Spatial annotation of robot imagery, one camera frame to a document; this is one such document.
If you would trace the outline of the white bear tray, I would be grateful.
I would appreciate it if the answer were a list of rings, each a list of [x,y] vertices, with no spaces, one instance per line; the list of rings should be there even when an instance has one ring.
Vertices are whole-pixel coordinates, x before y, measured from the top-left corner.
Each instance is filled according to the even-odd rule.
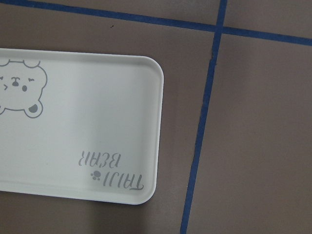
[[[1,49],[0,189],[148,201],[163,84],[150,57]]]

